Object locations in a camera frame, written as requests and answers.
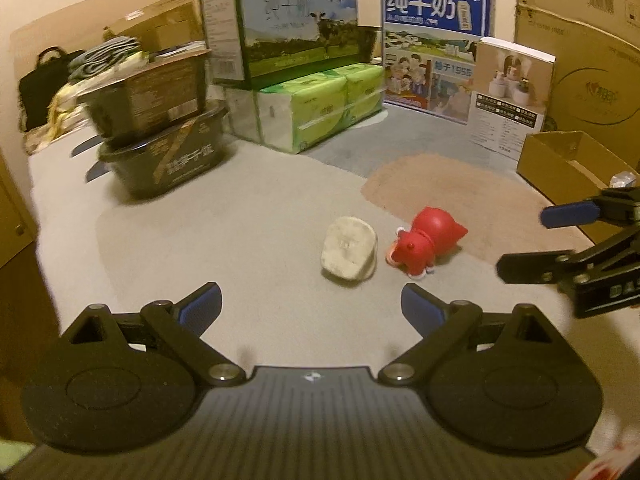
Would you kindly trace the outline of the open shallow cardboard box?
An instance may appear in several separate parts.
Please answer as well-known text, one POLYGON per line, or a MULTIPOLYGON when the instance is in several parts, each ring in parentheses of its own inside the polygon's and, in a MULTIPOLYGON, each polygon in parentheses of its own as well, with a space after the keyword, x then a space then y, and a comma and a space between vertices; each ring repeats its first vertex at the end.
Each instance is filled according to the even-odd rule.
POLYGON ((516 172, 555 205, 595 196, 622 172, 639 184, 636 170, 582 131, 529 134, 516 172))

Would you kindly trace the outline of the wooden headboard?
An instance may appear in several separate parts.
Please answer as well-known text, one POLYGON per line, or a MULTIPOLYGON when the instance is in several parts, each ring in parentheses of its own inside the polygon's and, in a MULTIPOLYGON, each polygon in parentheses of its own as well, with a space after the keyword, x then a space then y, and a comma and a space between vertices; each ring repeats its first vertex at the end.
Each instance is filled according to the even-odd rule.
POLYGON ((9 54, 16 65, 35 62, 46 47, 65 50, 85 48, 100 40, 105 26, 111 25, 131 11, 158 0, 84 0, 43 15, 9 36, 9 54))

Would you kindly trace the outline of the white humidifier box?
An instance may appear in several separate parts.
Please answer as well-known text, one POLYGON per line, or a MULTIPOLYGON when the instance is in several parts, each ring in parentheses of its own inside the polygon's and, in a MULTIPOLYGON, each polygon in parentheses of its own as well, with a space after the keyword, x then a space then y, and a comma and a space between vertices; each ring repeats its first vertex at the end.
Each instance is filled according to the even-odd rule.
POLYGON ((555 56, 484 37, 476 49, 468 126, 471 140, 517 160, 526 136, 541 130, 551 96, 555 56))

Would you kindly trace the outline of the upper black food tray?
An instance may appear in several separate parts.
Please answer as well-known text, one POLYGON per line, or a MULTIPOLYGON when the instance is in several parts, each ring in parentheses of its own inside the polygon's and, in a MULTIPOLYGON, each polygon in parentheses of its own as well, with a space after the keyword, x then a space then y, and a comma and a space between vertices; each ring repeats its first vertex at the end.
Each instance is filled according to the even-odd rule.
POLYGON ((103 142, 123 148, 205 110, 207 58, 206 49, 168 56, 82 92, 78 102, 103 142))

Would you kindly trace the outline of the green tissue pack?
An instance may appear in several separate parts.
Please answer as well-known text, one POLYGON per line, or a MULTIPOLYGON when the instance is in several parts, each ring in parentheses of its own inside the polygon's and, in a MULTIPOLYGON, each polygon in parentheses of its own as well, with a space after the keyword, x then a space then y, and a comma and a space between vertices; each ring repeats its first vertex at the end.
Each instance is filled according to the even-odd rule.
POLYGON ((243 140, 298 154, 378 114, 384 70, 356 63, 274 84, 224 90, 232 132, 243 140))

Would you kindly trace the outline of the lower black food tray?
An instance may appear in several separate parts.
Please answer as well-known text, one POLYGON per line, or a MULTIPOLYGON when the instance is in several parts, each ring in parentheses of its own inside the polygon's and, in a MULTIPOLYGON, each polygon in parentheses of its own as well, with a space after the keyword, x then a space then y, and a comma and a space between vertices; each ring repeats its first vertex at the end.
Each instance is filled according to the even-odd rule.
POLYGON ((162 195, 224 160, 228 113, 227 103, 215 100, 205 113, 126 148, 102 144, 98 159, 136 200, 162 195))

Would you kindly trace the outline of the red cat figurine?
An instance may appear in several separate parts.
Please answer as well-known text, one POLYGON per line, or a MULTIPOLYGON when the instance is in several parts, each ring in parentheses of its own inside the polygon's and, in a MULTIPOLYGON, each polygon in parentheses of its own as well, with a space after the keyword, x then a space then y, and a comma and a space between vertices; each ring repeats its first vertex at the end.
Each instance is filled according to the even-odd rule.
POLYGON ((446 210, 425 207, 411 222, 410 229, 398 228, 385 260, 413 280, 435 269, 436 260, 449 254, 468 234, 468 229, 446 210))

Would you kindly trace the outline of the white plug adapter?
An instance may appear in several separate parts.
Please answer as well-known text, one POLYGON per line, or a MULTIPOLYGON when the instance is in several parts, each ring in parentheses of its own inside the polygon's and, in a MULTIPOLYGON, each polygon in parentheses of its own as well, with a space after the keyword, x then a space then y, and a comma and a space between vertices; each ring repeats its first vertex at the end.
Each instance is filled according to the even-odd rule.
POLYGON ((340 217, 326 231, 320 262, 334 278, 349 282, 367 281, 376 268, 378 237, 367 222, 340 217))

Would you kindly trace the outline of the black food tray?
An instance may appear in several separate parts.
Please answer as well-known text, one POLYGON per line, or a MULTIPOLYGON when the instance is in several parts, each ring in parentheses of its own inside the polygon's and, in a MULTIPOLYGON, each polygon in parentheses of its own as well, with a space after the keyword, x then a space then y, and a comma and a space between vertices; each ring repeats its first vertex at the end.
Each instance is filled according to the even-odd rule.
POLYGON ((162 195, 224 160, 228 113, 227 103, 215 100, 205 113, 126 148, 102 144, 98 159, 136 200, 162 195))
POLYGON ((82 92, 78 102, 103 142, 123 148, 205 110, 207 58, 206 49, 168 56, 82 92))

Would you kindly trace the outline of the green pasture milk box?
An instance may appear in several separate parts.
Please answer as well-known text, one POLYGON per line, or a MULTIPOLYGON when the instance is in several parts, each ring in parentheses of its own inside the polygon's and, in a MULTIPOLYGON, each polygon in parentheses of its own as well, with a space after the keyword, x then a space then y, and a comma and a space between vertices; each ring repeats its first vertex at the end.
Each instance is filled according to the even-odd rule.
POLYGON ((360 57, 358 0, 198 0, 213 82, 259 90, 360 57))

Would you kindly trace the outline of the large brown cardboard box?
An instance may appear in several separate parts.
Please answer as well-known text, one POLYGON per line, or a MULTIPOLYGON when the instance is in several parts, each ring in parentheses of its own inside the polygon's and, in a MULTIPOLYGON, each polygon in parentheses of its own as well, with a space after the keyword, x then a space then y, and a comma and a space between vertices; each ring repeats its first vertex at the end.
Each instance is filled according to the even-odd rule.
POLYGON ((555 56, 546 129, 639 168, 639 0, 516 0, 515 41, 555 56))

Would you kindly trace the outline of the small brown cardboard box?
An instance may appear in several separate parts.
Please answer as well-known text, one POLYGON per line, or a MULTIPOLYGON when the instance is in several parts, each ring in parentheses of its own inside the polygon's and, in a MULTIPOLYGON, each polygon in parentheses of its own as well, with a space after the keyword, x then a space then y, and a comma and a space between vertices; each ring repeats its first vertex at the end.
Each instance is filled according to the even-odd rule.
POLYGON ((130 37, 140 48, 160 52, 203 40, 193 0, 158 0, 126 14, 103 29, 104 40, 130 37))

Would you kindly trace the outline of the blue milk carton box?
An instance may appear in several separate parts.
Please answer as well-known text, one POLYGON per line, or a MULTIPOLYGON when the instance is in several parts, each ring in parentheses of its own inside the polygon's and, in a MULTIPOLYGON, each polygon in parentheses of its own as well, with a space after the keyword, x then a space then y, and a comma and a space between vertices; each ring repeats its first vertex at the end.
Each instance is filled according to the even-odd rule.
POLYGON ((381 0, 385 101, 466 124, 476 48, 496 0, 381 0))

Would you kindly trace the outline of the black bag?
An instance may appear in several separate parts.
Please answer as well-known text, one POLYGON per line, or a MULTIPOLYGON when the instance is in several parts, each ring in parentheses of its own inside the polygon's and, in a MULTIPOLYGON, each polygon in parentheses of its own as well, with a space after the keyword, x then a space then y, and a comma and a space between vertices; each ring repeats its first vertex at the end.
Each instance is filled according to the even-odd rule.
POLYGON ((48 47, 36 59, 35 68, 18 84, 18 104, 23 132, 41 127, 48 121, 49 105, 64 84, 70 72, 70 62, 84 50, 66 52, 60 47, 48 47))

